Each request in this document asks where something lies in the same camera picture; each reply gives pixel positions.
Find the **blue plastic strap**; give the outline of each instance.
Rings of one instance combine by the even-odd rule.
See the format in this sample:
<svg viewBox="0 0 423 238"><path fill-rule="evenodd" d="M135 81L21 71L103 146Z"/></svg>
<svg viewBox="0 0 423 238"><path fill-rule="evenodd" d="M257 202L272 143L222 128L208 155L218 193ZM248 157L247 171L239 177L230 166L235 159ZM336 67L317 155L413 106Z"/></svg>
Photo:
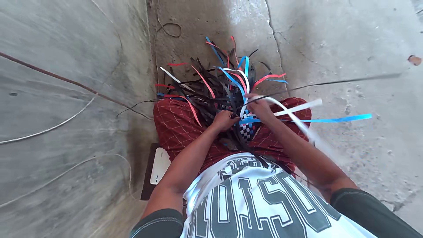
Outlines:
<svg viewBox="0 0 423 238"><path fill-rule="evenodd" d="M206 40L208 43L211 43L210 39L208 36L206 36ZM222 65L224 66L225 63L223 62L222 58L220 57L220 55L217 53L216 49L214 48L214 46L210 45L211 49L214 51L214 53L217 55L217 58L219 59L219 61L222 63Z"/></svg>
<svg viewBox="0 0 423 238"><path fill-rule="evenodd" d="M372 118L371 114L361 114L356 116L347 116L347 117L341 117L341 118L335 118L335 119L315 119L315 120L301 120L302 122L321 122L321 123L338 123L338 122L351 122L351 121L357 121L357 120L364 120L364 119L370 119ZM240 124L249 124L254 122L260 122L260 119L244 119L239 121Z"/></svg>
<svg viewBox="0 0 423 238"><path fill-rule="evenodd" d="M222 72L229 78L229 80L232 81L241 90L242 97L245 98L245 92L243 87L235 79L233 79L232 76L230 76L224 69L222 69L221 67L219 67L219 69L222 70Z"/></svg>
<svg viewBox="0 0 423 238"><path fill-rule="evenodd" d="M239 68L239 67L241 67L241 64L242 64L242 63L244 62L244 60L245 60L245 57L246 57L246 56L242 57L241 61L240 61L240 62L239 62L239 64L238 64L238 68Z"/></svg>
<svg viewBox="0 0 423 238"><path fill-rule="evenodd" d="M165 94L164 93L157 93L158 96L162 96L164 97ZM167 98L171 98L171 99L176 99L176 100L180 100L180 101L184 101L185 99L181 98L181 97L167 97Z"/></svg>
<svg viewBox="0 0 423 238"><path fill-rule="evenodd" d="M280 83L286 83L286 84L288 84L288 82L286 82L285 80L277 80L277 79L266 79L266 80L269 80L269 81L276 81L276 82L280 82Z"/></svg>
<svg viewBox="0 0 423 238"><path fill-rule="evenodd" d="M241 64L244 62L244 60L245 60L245 76L248 78L248 67L250 64L250 58L248 58L248 56L242 57L241 61L238 64L238 68L241 67Z"/></svg>

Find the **right hand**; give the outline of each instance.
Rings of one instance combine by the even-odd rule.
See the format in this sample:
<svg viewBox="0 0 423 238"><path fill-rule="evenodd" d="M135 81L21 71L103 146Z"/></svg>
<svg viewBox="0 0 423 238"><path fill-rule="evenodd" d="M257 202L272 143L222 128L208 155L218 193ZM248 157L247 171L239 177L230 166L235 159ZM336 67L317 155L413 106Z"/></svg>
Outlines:
<svg viewBox="0 0 423 238"><path fill-rule="evenodd" d="M245 97L247 98L252 98L254 96L258 96L258 94L245 95ZM268 102L264 99L248 104L247 109L253 112L261 120L262 123L267 124L272 120L276 119L276 117L273 115L272 110L269 107Z"/></svg>

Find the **hand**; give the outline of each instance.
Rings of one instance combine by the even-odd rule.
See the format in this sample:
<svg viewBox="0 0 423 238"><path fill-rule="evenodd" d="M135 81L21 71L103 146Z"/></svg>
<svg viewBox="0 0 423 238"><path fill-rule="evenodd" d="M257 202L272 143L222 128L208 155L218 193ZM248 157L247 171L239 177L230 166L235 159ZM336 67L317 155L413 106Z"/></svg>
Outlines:
<svg viewBox="0 0 423 238"><path fill-rule="evenodd" d="M217 131L225 131L231 128L235 123L239 122L240 118L231 118L232 112L222 110L214 117L213 123L209 128L216 129Z"/></svg>
<svg viewBox="0 0 423 238"><path fill-rule="evenodd" d="M245 97L252 98L258 96L258 94L246 94ZM264 124L271 122L276 119L273 115L272 110L266 100L258 100L247 105L247 109L253 112Z"/></svg>

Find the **left hand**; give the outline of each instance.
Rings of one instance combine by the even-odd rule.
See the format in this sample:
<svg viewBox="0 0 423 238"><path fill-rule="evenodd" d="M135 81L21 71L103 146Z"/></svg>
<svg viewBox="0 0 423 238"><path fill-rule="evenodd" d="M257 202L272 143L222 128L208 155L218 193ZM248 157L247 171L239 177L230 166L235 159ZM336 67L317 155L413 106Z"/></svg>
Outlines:
<svg viewBox="0 0 423 238"><path fill-rule="evenodd" d="M240 118L235 117L231 119L232 112L222 110L214 117L213 123L209 128L216 129L217 131L225 131L231 128L235 123L239 122Z"/></svg>

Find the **crack in concrete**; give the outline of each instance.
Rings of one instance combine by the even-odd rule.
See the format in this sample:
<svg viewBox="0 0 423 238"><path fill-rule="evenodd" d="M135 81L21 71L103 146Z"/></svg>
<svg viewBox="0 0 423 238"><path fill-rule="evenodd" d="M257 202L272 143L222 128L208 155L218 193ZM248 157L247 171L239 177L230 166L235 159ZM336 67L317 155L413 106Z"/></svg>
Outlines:
<svg viewBox="0 0 423 238"><path fill-rule="evenodd" d="M392 209L392 212L397 212L397 211L401 210L401 208L404 207L405 205L410 204L420 191L421 191L421 189L419 189L419 190L417 190L415 192L412 192L402 202L392 202L392 201L387 201L387 200L380 200L380 201L394 205L394 208Z"/></svg>
<svg viewBox="0 0 423 238"><path fill-rule="evenodd" d="M332 71L332 70L330 70L330 69L328 69L328 68L326 68L325 66L323 66L323 65L321 65L321 64L319 64L318 62L316 62L316 61L314 61L314 60L311 60L311 59L309 59L301 50L299 50L299 49L297 49L293 44L291 44L290 42L289 42L289 40L287 39L287 38L285 38L285 36L282 34L282 32L277 32L278 34L280 34L281 36L282 36L282 38L290 45L290 46L292 46L292 48L294 48L298 53L300 53L304 58L306 58L308 61L310 61L311 63L313 63L313 64L317 64L317 65L319 65L320 67L322 67L323 69L325 69L325 70L327 70L327 71L329 71L329 72L331 72L331 73L333 73L333 74L335 74L335 75L338 75L335 71Z"/></svg>
<svg viewBox="0 0 423 238"><path fill-rule="evenodd" d="M270 26L270 28L272 29L272 34L273 34L273 39L275 39L275 42L276 42L276 48L277 48L277 53L279 54L279 58L280 58L280 68L282 69L282 72L283 73L285 73L285 70L283 70L283 66L282 66L282 54L280 53L280 45L279 45L279 42L277 41L277 39L276 39L276 33L275 33L275 28L273 27L273 24L272 24L272 16L271 16L271 14L270 14L270 7L269 7L269 3L268 3L268 0L264 0L264 3L266 4L266 8L267 8L267 13L268 13L268 15L269 15L269 26Z"/></svg>

